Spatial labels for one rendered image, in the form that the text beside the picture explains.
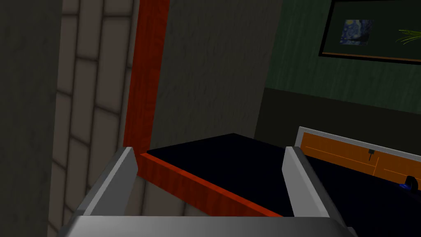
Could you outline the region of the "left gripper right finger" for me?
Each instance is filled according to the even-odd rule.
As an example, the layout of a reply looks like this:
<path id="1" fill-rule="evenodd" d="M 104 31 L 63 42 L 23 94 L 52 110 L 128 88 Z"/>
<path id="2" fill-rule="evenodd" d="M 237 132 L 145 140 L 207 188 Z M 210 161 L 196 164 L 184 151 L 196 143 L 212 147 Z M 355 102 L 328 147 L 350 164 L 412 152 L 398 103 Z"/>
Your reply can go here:
<path id="1" fill-rule="evenodd" d="M 341 217 L 308 158 L 299 147 L 285 148 L 282 174 L 294 216 Z"/>

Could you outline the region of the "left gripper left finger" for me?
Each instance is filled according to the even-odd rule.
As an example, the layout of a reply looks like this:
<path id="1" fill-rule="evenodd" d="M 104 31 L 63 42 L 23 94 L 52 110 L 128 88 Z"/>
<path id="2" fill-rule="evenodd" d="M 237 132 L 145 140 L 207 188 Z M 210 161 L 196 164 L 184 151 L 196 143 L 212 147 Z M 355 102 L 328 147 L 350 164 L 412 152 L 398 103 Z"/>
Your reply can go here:
<path id="1" fill-rule="evenodd" d="M 76 209 L 76 216 L 123 216 L 137 172 L 133 148 L 119 149 Z"/>

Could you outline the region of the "orange cabinet with pale top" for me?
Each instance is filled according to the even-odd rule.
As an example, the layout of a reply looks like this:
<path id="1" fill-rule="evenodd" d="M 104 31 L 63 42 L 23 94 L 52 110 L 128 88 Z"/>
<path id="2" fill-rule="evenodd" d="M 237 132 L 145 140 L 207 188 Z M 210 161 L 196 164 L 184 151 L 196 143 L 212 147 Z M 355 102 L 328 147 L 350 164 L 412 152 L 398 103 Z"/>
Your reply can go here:
<path id="1" fill-rule="evenodd" d="M 421 191 L 421 156 L 299 127 L 295 146 L 307 156 L 403 184 L 412 176 Z"/>

